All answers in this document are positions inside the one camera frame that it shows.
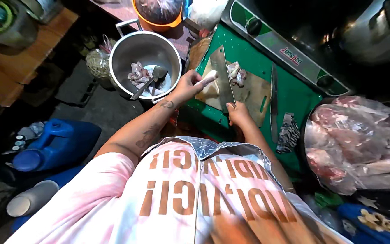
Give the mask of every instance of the blue jug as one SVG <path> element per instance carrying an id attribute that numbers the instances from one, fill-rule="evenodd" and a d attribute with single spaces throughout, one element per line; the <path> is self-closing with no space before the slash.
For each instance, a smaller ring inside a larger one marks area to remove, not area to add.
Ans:
<path id="1" fill-rule="evenodd" d="M 90 153 L 101 133 L 89 122 L 50 119 L 43 134 L 13 159 L 19 171 L 40 171 L 76 162 Z"/>

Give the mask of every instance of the forearm tattoo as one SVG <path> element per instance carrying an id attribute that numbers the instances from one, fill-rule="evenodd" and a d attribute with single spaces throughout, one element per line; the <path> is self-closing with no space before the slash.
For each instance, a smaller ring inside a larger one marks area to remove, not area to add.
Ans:
<path id="1" fill-rule="evenodd" d="M 162 108 L 170 108 L 170 109 L 174 109 L 174 103 L 172 101 L 169 101 L 169 100 L 166 100 L 164 99 L 161 103 L 160 103 L 160 106 Z"/>
<path id="2" fill-rule="evenodd" d="M 144 132 L 144 136 L 141 140 L 137 141 L 135 145 L 139 148 L 144 148 L 150 145 L 155 136 L 159 133 L 162 127 L 158 124 L 153 124 L 150 128 Z"/>

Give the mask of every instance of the green tray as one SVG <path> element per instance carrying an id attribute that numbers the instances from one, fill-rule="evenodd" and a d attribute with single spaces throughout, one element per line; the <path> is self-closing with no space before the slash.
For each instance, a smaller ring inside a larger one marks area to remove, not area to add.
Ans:
<path id="1" fill-rule="evenodd" d="M 197 67 L 197 72 L 202 74 L 210 55 L 220 46 L 224 45 L 227 61 L 239 61 L 241 67 L 247 71 L 270 82 L 272 61 L 255 49 L 243 37 L 228 26 L 218 25 L 213 35 L 210 47 Z M 278 71 L 278 132 L 282 125 L 285 112 L 294 113 L 294 117 L 300 127 L 312 108 L 321 100 L 322 96 L 312 91 L 302 81 L 277 66 Z M 263 126 L 260 128 L 264 138 L 273 151 L 276 145 L 272 142 L 270 134 L 270 106 L 266 113 Z M 196 99 L 191 99 L 180 109 L 179 119 L 194 124 L 200 131 L 211 136 L 217 141 L 230 141 L 234 137 L 234 130 L 228 126 L 228 118 L 222 111 L 217 110 Z M 285 170 L 294 181 L 298 181 L 300 175 L 306 173 L 306 167 L 299 163 L 295 152 L 276 154 Z"/>

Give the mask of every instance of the metal spoon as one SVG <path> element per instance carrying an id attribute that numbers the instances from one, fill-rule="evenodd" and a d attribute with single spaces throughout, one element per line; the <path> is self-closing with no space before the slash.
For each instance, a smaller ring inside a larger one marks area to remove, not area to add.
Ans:
<path id="1" fill-rule="evenodd" d="M 143 87 L 141 87 L 141 89 L 139 89 L 132 97 L 130 97 L 130 99 L 132 99 L 132 100 L 138 99 L 138 97 L 142 94 L 144 89 L 147 88 L 151 84 L 151 82 L 153 80 L 157 80 L 159 78 L 163 78 L 163 77 L 166 76 L 167 73 L 168 73 L 168 70 L 166 70 L 166 69 L 164 69 L 164 68 L 162 68 L 160 66 L 154 67 L 153 73 L 152 73 L 153 77 L 150 78 L 150 80 L 147 83 L 145 83 L 143 85 Z"/>

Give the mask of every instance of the brand label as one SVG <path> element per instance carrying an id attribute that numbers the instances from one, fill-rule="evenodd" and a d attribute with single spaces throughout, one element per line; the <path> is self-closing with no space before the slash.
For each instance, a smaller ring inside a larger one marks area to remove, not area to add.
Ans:
<path id="1" fill-rule="evenodd" d="M 290 51 L 288 47 L 279 50 L 279 52 L 286 56 L 288 59 L 290 59 L 296 65 L 299 65 L 302 62 L 302 60 L 297 57 L 297 54 L 294 54 L 292 51 Z"/>

